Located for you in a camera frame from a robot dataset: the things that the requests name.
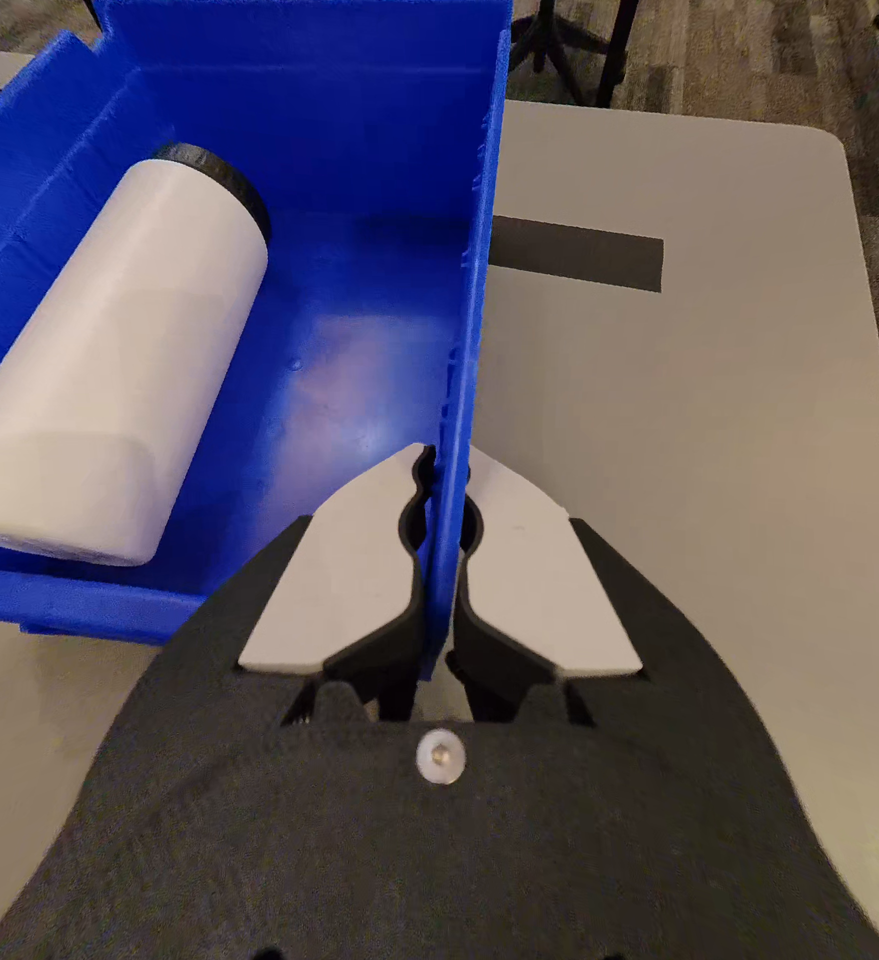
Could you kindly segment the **black bottle lid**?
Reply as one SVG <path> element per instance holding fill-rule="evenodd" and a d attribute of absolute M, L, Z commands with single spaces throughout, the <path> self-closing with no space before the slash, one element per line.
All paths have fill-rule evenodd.
<path fill-rule="evenodd" d="M 211 150 L 181 141 L 170 141 L 164 144 L 150 158 L 185 167 L 205 175 L 221 186 L 247 211 L 262 234 L 265 245 L 269 245 L 272 238 L 272 224 L 267 206 L 260 192 L 246 175 Z"/>

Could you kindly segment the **black office chair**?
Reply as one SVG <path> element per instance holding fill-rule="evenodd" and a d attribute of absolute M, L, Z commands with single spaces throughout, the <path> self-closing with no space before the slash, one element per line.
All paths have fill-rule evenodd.
<path fill-rule="evenodd" d="M 531 15 L 516 18 L 510 24 L 508 57 L 509 73 L 526 61 L 541 74 L 545 64 L 553 65 L 565 91 L 580 107 L 588 105 L 576 80 L 566 51 L 598 55 L 603 70 L 592 105 L 607 110 L 613 104 L 614 92 L 625 79 L 628 42 L 635 21 L 638 1 L 620 1 L 616 5 L 613 31 L 609 37 L 591 32 L 556 12 L 555 1 L 540 1 Z"/>

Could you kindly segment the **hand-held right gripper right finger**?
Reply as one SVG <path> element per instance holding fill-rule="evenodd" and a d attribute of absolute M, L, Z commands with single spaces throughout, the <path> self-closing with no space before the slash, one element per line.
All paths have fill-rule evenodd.
<path fill-rule="evenodd" d="M 573 519 L 474 447 L 460 549 L 446 660 L 475 718 L 514 717 L 533 687 L 640 673 Z"/>

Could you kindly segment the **white bottle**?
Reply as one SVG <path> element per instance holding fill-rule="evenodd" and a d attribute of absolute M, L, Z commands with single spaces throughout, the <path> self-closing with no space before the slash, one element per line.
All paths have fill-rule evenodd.
<path fill-rule="evenodd" d="M 266 266 L 211 179 L 127 171 L 1 361 L 1 548 L 154 557 Z"/>

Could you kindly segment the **blue plastic bin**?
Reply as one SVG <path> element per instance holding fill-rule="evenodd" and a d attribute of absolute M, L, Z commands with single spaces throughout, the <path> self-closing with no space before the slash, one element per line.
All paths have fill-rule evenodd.
<path fill-rule="evenodd" d="M 162 644 L 340 486 L 413 443 L 436 478 L 431 633 L 458 565 L 510 2 L 103 2 L 0 92 L 0 361 L 135 162 L 207 148 L 258 190 L 268 266 L 156 557 L 0 548 L 0 621 Z"/>

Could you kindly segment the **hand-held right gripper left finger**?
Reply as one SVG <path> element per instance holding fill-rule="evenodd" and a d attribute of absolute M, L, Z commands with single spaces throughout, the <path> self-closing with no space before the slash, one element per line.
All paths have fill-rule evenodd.
<path fill-rule="evenodd" d="M 345 682 L 363 703 L 409 685 L 425 639 L 418 552 L 434 458 L 433 446 L 411 444 L 299 519 L 241 669 Z"/>

